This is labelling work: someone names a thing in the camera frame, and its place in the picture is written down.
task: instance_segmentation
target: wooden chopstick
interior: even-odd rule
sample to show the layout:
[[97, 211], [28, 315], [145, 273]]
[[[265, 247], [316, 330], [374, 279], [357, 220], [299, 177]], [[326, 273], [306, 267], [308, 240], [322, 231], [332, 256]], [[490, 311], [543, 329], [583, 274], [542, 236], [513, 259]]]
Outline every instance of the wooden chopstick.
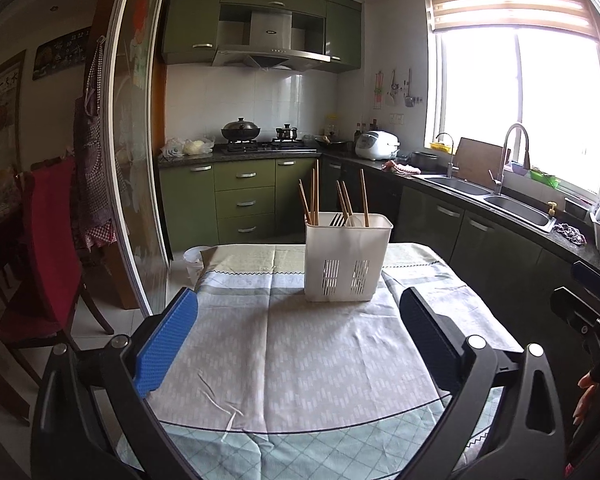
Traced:
[[309, 207], [306, 204], [306, 196], [304, 195], [304, 187], [302, 186], [302, 179], [299, 178], [298, 179], [298, 186], [300, 189], [300, 201], [302, 202], [302, 208], [304, 208], [304, 218], [306, 218], [306, 222], [309, 225], [312, 225], [311, 223], [311, 215], [309, 215]]
[[315, 170], [311, 170], [311, 209], [309, 209], [311, 217], [311, 225], [315, 225], [314, 207], [315, 207]]
[[347, 193], [347, 186], [342, 181], [342, 194], [344, 195], [344, 201], [347, 204], [347, 209], [349, 211], [349, 216], [353, 216], [353, 209], [351, 208], [351, 200], [349, 200], [349, 193]]
[[315, 161], [315, 224], [320, 223], [320, 159]]
[[338, 198], [340, 199], [340, 209], [342, 209], [342, 214], [344, 219], [349, 218], [349, 212], [347, 211], [347, 204], [344, 202], [344, 197], [342, 196], [342, 189], [340, 188], [339, 181], [336, 180], [336, 187], [338, 188]]
[[365, 212], [365, 227], [369, 227], [369, 206], [366, 204], [365, 171], [360, 168], [360, 187], [362, 188], [362, 210]]

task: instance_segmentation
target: cutting board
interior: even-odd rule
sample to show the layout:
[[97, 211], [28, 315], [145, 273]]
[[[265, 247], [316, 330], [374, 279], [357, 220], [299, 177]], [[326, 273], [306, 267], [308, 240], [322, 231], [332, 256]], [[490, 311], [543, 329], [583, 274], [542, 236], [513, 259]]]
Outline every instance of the cutting board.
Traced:
[[489, 176], [489, 170], [496, 176], [501, 156], [502, 146], [462, 137], [454, 157], [454, 166], [458, 168], [456, 176], [478, 186], [494, 189], [495, 184]]

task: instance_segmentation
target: range hood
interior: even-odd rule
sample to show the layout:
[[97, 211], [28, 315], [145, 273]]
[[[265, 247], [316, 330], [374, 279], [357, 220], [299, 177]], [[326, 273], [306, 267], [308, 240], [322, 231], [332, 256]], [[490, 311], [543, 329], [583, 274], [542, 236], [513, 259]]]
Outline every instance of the range hood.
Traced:
[[249, 44], [220, 44], [213, 66], [247, 65], [303, 72], [331, 61], [329, 56], [291, 49], [291, 13], [251, 12]]

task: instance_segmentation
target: kitchen faucet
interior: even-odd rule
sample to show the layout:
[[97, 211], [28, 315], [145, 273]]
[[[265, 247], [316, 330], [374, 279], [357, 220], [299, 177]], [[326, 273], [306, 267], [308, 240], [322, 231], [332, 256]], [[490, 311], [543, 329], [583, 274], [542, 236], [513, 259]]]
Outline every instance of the kitchen faucet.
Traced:
[[454, 175], [454, 170], [458, 169], [454, 166], [454, 138], [445, 132], [440, 132], [436, 135], [436, 140], [440, 138], [440, 135], [446, 135], [451, 139], [451, 160], [446, 165], [446, 177], [451, 178]]
[[531, 169], [531, 162], [529, 162], [529, 134], [526, 132], [526, 128], [520, 123], [513, 123], [509, 129], [507, 130], [507, 135], [504, 137], [504, 145], [502, 147], [502, 156], [500, 157], [500, 167], [498, 168], [498, 174], [496, 177], [493, 177], [493, 173], [489, 170], [489, 175], [493, 183], [496, 185], [496, 189], [493, 191], [496, 195], [499, 195], [502, 192], [502, 181], [504, 180], [504, 165], [507, 161], [507, 143], [509, 142], [509, 134], [515, 130], [516, 128], [520, 128], [522, 133], [525, 134], [525, 162], [524, 168], [525, 170]]

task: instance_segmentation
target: checkered apron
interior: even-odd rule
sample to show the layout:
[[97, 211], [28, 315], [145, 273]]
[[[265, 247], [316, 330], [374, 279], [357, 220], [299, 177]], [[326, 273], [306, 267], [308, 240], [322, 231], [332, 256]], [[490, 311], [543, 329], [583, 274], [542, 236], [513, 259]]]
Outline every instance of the checkered apron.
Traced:
[[[87, 248], [102, 247], [116, 241], [113, 212], [107, 195], [104, 152], [100, 132], [100, 91], [104, 42], [98, 38], [89, 68], [84, 94], [75, 101], [74, 151], [78, 191], [78, 227]], [[124, 187], [116, 163], [118, 185]]]

